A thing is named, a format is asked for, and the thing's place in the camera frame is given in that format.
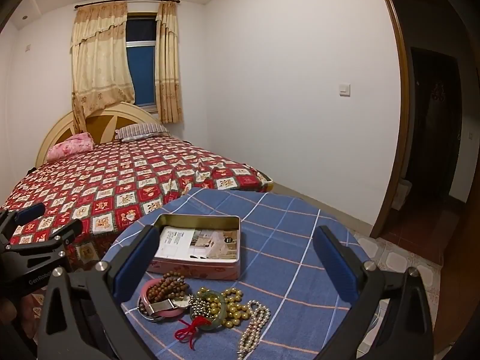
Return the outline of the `silver watch band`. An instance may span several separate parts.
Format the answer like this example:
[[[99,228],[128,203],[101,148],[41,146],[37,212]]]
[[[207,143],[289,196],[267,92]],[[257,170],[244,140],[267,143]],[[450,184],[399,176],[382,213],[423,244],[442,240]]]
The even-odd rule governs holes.
[[[180,298],[168,298],[164,301],[151,303],[145,297],[139,297],[137,309],[146,320],[160,322],[182,315],[190,306],[190,300],[191,296],[185,295]]]

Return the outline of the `red knotted cord pendant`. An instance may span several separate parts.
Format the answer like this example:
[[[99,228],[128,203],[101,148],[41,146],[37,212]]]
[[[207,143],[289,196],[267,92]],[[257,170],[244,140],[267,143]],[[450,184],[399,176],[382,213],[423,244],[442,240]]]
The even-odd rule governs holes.
[[[180,319],[182,328],[174,332],[174,338],[184,344],[187,344],[191,350],[194,350],[194,342],[201,328],[210,327],[212,321],[204,316],[197,316],[191,322],[185,322]]]

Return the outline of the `red patchwork bedspread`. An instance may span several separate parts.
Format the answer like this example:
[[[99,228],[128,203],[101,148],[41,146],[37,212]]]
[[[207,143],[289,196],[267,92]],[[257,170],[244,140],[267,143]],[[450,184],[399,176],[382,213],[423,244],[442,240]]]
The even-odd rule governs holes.
[[[83,230],[67,256],[73,267],[96,262],[135,221],[187,194],[193,187],[267,191],[263,172],[173,136],[112,141],[47,163],[25,176],[4,206],[43,203],[42,217],[19,226],[13,245],[45,242],[79,219]]]

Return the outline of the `pink floral pillow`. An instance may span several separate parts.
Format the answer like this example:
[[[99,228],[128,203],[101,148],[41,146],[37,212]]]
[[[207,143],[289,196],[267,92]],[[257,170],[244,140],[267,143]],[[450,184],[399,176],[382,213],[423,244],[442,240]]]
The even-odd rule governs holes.
[[[95,141],[89,133],[78,133],[49,148],[46,154],[46,161],[47,163],[52,163],[71,155],[89,152],[94,147]]]

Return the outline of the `printed paper booklet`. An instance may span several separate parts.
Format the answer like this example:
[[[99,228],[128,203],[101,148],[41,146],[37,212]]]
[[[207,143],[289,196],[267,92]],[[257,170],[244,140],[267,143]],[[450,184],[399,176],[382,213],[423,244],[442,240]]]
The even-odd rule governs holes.
[[[179,261],[239,259],[238,231],[166,227],[154,257]]]

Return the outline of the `cream wooden headboard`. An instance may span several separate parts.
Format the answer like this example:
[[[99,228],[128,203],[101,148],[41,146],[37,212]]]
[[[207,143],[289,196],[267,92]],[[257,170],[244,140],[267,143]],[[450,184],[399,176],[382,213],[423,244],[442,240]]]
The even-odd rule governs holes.
[[[85,120],[87,131],[96,144],[111,142],[116,130],[132,124],[157,123],[157,120],[142,108],[127,102],[120,102],[103,110],[96,111]],[[62,117],[47,133],[37,154],[35,167],[47,161],[47,151],[50,147],[65,141],[75,134],[72,112]]]

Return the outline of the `striped pillow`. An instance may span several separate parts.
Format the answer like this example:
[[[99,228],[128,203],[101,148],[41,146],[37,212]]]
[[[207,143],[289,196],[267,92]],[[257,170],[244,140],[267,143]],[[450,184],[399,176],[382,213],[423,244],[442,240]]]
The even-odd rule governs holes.
[[[148,137],[169,134],[169,131],[162,124],[140,123],[130,124],[115,131],[115,139],[120,141],[135,141]]]

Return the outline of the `pink metal tin box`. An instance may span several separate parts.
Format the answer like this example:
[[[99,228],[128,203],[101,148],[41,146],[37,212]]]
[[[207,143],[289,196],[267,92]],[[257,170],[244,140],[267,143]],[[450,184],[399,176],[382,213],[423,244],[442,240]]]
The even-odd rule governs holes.
[[[241,273],[241,219],[228,215],[162,214],[159,248],[148,272],[235,281]]]

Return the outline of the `left beige curtain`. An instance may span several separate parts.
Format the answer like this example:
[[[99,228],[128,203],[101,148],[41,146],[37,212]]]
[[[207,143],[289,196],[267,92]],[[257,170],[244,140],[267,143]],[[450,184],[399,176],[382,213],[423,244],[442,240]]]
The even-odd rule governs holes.
[[[119,102],[135,102],[126,50],[126,2],[108,2],[76,11],[71,37],[74,129],[86,131],[86,119]]]

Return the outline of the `beige curtain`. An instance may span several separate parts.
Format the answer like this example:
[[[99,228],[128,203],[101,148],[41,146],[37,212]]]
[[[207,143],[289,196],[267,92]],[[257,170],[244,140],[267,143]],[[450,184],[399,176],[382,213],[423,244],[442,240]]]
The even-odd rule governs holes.
[[[119,102],[135,102],[126,50],[126,2],[108,2],[76,11],[71,37],[74,129],[86,131],[86,119]]]
[[[175,2],[161,2],[156,16],[154,91],[162,124],[183,121]]]

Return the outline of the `right beige curtain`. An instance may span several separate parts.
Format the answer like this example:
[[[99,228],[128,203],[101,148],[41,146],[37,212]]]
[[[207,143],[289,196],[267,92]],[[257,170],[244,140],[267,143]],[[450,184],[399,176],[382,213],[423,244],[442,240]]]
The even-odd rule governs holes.
[[[154,91],[162,124],[183,121],[175,2],[161,2],[156,16]]]

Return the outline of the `window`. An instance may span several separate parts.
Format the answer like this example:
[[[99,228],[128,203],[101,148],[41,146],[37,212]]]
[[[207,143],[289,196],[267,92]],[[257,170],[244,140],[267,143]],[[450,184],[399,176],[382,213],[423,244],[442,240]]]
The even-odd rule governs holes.
[[[155,40],[156,14],[129,13],[126,24],[128,68],[135,91],[135,105],[156,113]]]

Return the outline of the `black curtain rod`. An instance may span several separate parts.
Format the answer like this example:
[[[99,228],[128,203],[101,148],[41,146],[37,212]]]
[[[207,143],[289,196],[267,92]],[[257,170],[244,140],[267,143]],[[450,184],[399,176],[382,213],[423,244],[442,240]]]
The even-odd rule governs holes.
[[[174,2],[176,4],[180,4],[182,0],[102,0],[97,2],[84,2],[80,4],[76,4],[74,9],[86,8],[89,6],[94,6],[98,4],[108,4],[108,3],[116,3],[116,2]]]

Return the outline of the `brown wooden door frame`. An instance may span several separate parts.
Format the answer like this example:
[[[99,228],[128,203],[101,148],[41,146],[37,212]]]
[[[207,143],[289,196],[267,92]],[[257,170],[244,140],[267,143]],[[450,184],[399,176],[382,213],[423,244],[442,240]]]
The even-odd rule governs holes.
[[[394,201],[402,166],[404,164],[406,145],[408,141],[409,131],[409,111],[410,111],[410,92],[409,92],[409,71],[408,71],[408,54],[405,46],[403,30],[400,20],[395,9],[393,0],[385,0],[385,5],[389,13],[392,28],[394,31],[394,39],[397,48],[399,68],[400,68],[400,121],[399,132],[397,138],[397,146],[395,150],[394,163],[392,165],[391,177],[388,182],[385,197],[383,199],[380,211],[378,213],[375,224],[370,233],[371,238],[379,238],[381,236],[386,219],[388,217],[391,205]]]

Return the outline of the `white wall switch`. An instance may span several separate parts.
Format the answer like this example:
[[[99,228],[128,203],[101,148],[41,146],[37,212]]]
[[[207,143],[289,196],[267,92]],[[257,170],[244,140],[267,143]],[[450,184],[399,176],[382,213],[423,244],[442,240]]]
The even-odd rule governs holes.
[[[338,92],[341,97],[351,96],[351,85],[350,84],[340,84],[338,87]]]

